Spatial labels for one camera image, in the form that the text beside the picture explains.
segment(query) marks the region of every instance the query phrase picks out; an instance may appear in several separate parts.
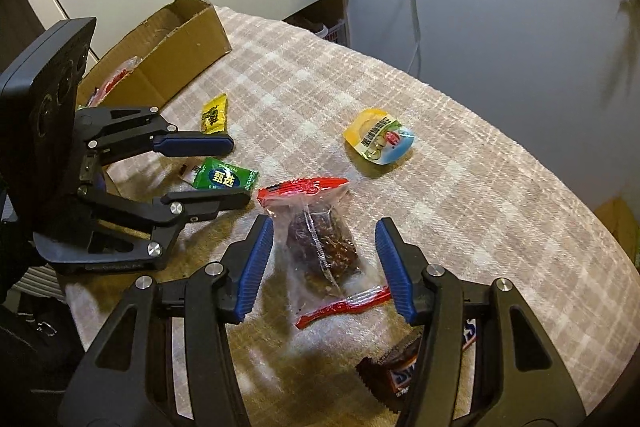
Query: yellow snack package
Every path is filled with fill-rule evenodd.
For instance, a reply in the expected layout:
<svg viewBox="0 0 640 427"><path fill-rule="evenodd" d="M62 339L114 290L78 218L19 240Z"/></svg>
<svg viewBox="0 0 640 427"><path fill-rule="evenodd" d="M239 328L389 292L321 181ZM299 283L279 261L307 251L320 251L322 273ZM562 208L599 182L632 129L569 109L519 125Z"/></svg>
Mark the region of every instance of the yellow snack package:
<svg viewBox="0 0 640 427"><path fill-rule="evenodd" d="M202 108L200 129L205 134L226 131L226 93L219 94Z"/></svg>
<svg viewBox="0 0 640 427"><path fill-rule="evenodd" d="M414 143L414 133L382 109L365 109L342 133L364 159L378 165L398 161Z"/></svg>

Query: small cardboard box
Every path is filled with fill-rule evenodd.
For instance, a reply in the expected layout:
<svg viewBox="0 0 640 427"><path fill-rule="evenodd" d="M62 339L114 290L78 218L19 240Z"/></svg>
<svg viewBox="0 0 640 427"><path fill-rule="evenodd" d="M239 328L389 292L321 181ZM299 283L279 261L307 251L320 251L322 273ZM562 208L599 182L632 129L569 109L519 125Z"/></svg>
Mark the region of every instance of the small cardboard box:
<svg viewBox="0 0 640 427"><path fill-rule="evenodd" d="M131 57L142 61L111 89L101 105L162 107L231 45L216 9L203 0L175 0L129 32L91 68L78 86L79 105Z"/></svg>

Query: metal pivot screw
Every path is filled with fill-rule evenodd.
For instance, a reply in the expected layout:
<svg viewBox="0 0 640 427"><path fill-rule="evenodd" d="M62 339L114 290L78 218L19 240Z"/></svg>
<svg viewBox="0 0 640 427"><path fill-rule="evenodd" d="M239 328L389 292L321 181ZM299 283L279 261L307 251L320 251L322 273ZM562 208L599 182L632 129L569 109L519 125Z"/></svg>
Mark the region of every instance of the metal pivot screw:
<svg viewBox="0 0 640 427"><path fill-rule="evenodd" d="M155 241L151 241L148 247L146 247L146 252L150 257L160 257L160 254L162 253L162 247Z"/></svg>
<svg viewBox="0 0 640 427"><path fill-rule="evenodd" d="M149 286L151 286L152 282L153 279L151 279L151 277L149 277L148 275L143 275L136 279L136 288L146 290L147 288L149 288Z"/></svg>
<svg viewBox="0 0 640 427"><path fill-rule="evenodd" d="M169 208L171 209L171 213L176 216L179 216L182 213L182 203L179 201L174 201Z"/></svg>
<svg viewBox="0 0 640 427"><path fill-rule="evenodd" d="M498 287L498 290L503 292L508 292L513 288L513 283L509 279L505 279L504 277L500 277L495 281L495 285Z"/></svg>
<svg viewBox="0 0 640 427"><path fill-rule="evenodd" d="M215 277L216 275L220 275L225 270L225 267L222 266L222 263L209 263L204 267L204 271L207 275Z"/></svg>
<svg viewBox="0 0 640 427"><path fill-rule="evenodd" d="M427 267L427 273L432 277L442 277L446 270L439 264L430 264Z"/></svg>

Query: cloth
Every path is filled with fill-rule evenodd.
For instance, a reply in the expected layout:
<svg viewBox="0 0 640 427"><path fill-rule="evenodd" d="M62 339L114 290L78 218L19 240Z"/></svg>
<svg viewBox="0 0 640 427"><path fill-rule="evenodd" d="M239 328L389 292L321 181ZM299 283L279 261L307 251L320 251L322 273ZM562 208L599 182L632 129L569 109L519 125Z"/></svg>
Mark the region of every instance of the cloth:
<svg viewBox="0 0 640 427"><path fill-rule="evenodd" d="M460 279L513 280L554 342L588 410L606 395L640 342L640 277L613 237L551 172L477 115L374 58L309 32L218 11L233 50L162 110L181 130L199 128L202 105L228 94L226 160L260 171L258 185L306 176L351 181L345 219L360 255L380 269L374 226L395 219L409 243ZM360 158L342 131L367 107L383 107L417 136L399 164ZM187 188L180 158L147 153L113 165L124 197L149 200ZM159 281L188 277L244 239L260 213L221 213L188 225ZM86 275L66 283L85 347L140 274ZM174 360L184 364L180 321ZM272 253L254 311L228 327L238 382L254 426L390 426L396 416L354 366L408 331L391 303L361 315L293 326L282 258ZM175 377L188 411L186 374ZM462 394L468 397L466 386Z"/></svg>

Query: brown wrapper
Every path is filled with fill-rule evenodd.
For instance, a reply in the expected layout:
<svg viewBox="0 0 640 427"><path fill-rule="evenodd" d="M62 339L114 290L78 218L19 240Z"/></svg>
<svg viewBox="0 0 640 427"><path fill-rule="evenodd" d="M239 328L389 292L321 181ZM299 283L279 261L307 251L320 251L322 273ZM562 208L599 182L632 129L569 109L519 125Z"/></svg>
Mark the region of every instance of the brown wrapper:
<svg viewBox="0 0 640 427"><path fill-rule="evenodd" d="M423 328L414 328L378 359L365 357L356 371L371 394L389 410L399 413L414 376ZM476 341L476 321L468 320L462 336L462 350Z"/></svg>

